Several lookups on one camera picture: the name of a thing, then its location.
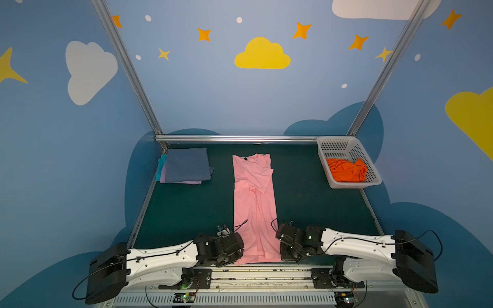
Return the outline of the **pink t shirt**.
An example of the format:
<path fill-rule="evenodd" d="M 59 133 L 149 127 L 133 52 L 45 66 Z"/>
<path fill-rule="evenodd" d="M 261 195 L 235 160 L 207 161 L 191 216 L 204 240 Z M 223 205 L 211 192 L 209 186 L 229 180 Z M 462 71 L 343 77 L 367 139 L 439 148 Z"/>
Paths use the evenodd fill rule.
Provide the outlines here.
<path fill-rule="evenodd" d="M 268 154 L 232 157 L 234 170 L 234 224 L 244 243 L 243 256 L 235 265 L 277 263 L 281 243 L 276 238 L 277 209 L 273 169 Z"/>

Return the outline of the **white plastic laundry basket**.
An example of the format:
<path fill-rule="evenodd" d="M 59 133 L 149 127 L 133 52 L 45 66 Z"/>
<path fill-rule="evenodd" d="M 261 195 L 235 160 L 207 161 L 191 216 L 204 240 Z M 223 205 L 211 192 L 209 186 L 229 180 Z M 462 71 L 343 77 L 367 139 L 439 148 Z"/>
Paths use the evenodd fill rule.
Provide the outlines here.
<path fill-rule="evenodd" d="M 332 189 L 364 189 L 380 185 L 382 179 L 372 159 L 361 142 L 351 136 L 322 136 L 317 138 L 318 156 L 320 158 L 327 181 Z M 356 163 L 358 159 L 367 167 L 366 179 L 363 182 L 339 182 L 333 177 L 327 159 L 348 160 Z"/>

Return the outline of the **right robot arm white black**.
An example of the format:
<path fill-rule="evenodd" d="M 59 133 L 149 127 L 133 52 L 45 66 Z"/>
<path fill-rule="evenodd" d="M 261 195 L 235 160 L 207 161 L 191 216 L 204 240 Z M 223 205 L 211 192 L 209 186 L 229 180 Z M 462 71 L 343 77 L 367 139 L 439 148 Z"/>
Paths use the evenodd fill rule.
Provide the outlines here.
<path fill-rule="evenodd" d="M 432 250 L 407 231 L 364 236 L 330 228 L 305 230 L 283 223 L 276 229 L 281 259 L 299 263 L 309 257 L 335 257 L 331 269 L 312 270 L 316 287 L 361 287 L 367 281 L 398 281 L 421 293 L 439 291 Z"/>

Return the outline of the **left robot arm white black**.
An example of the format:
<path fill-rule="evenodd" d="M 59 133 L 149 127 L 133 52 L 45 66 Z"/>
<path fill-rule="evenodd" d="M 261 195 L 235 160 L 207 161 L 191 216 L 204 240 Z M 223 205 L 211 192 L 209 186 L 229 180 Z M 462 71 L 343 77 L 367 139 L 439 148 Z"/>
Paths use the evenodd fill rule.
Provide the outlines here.
<path fill-rule="evenodd" d="M 151 285 L 176 286 L 184 280 L 184 270 L 223 267 L 241 259 L 244 242 L 240 234 L 201 235 L 185 243 L 154 249 L 128 248 L 118 243 L 89 263 L 87 305 L 113 299 L 122 290 Z"/>

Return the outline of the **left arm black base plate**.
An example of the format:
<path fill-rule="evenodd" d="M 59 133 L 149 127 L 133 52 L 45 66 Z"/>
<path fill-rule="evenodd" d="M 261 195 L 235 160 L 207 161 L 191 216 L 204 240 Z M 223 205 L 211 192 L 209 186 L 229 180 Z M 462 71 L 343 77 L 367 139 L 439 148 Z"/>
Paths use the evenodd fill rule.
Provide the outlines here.
<path fill-rule="evenodd" d="M 160 290 L 191 290 L 198 288 L 199 290 L 208 290 L 211 285 L 211 269 L 202 268 L 183 268 L 180 281 L 171 286 L 159 284 Z"/>

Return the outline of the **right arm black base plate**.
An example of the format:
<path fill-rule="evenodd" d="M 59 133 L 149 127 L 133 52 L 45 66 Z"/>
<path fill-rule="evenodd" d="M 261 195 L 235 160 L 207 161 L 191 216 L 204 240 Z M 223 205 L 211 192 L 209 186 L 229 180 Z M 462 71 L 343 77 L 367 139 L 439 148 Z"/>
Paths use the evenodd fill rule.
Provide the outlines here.
<path fill-rule="evenodd" d="M 312 268 L 311 279 L 315 289 L 364 288 L 364 282 L 353 282 L 344 276 L 342 270 L 334 268 Z"/>

